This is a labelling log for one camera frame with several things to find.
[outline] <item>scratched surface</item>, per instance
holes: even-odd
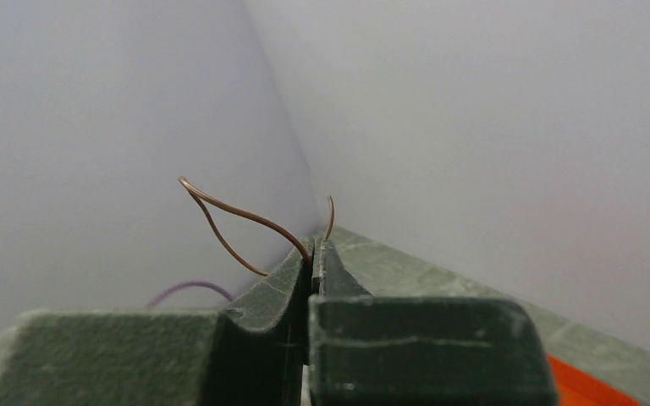
[[[507,297],[342,228],[333,230],[331,240],[345,267],[376,296]],[[549,353],[650,405],[650,353],[550,311],[519,302],[534,320]],[[307,374],[303,379],[302,404],[309,405]]]

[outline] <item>curved wire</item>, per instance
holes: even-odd
[[[228,293],[227,290],[221,288],[215,283],[210,283],[208,281],[185,281],[185,282],[175,284],[170,288],[163,290],[161,293],[157,294],[155,298],[151,299],[151,301],[148,302],[148,305],[146,307],[150,309],[151,307],[156,306],[159,303],[163,302],[163,300],[166,299],[171,294],[174,294],[179,290],[183,290],[185,288],[190,288],[191,286],[200,286],[202,288],[209,288],[221,294],[225,299],[228,300],[228,302],[233,301],[233,295]]]
[[[335,225],[335,202],[332,196],[328,196],[328,204],[330,205],[330,221],[328,222],[328,230],[325,232],[325,239],[330,238],[330,233]]]
[[[292,245],[295,246],[295,248],[300,252],[300,254],[303,257],[303,261],[306,262],[308,266],[312,265],[312,259],[310,258],[310,255],[308,255],[307,250],[303,246],[303,244],[300,243],[300,241],[293,236],[293,234],[289,233],[288,230],[285,228],[281,227],[275,222],[271,222],[270,220],[267,220],[266,218],[260,217],[257,214],[251,213],[249,211],[245,211],[242,209],[239,209],[237,207],[228,205],[226,203],[223,203],[222,201],[211,197],[210,195],[206,195],[203,193],[201,190],[190,184],[188,182],[188,179],[185,177],[181,176],[178,177],[178,181],[180,184],[183,185],[183,187],[188,190],[188,193],[190,194],[190,197],[193,198],[193,200],[196,201],[198,206],[201,208],[203,211],[203,214],[206,215],[206,219],[208,220],[208,223],[211,226],[212,231],[215,233],[215,236],[218,238],[218,241],[220,241],[220,244],[223,245],[223,247],[244,267],[248,268],[251,272],[254,272],[257,275],[260,275],[262,277],[267,276],[267,273],[257,269],[248,261],[244,260],[243,257],[238,255],[233,248],[230,247],[230,244],[228,244],[227,241],[223,238],[223,235],[218,231],[218,227],[215,225],[215,222],[213,221],[211,217],[211,213],[208,211],[206,208],[206,205],[203,204],[201,200],[206,201],[207,203],[210,203],[213,206],[216,206],[218,209],[221,209],[223,211],[227,211],[230,214],[235,214],[236,216],[247,218],[248,220],[252,220],[253,222],[257,222],[259,224],[262,224],[263,226],[272,229],[273,231],[277,232],[278,234],[282,235],[285,237]]]

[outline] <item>floor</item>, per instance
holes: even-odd
[[[345,267],[376,296],[506,295],[342,228],[331,236]],[[650,353],[518,300],[546,350],[650,406]]]

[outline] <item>marble surface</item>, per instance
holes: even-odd
[[[507,297],[492,288],[342,228],[333,230],[331,240],[345,267],[376,296]],[[534,320],[549,353],[629,394],[642,404],[650,405],[650,353],[533,304],[517,301]]]

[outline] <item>gray wall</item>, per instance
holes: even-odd
[[[0,331],[36,307],[142,306],[255,279],[177,182],[319,223],[310,173],[242,2],[0,1]],[[269,266],[276,233],[213,212]],[[164,305],[216,305],[192,288]]]
[[[247,4],[340,224],[650,349],[650,1]]]

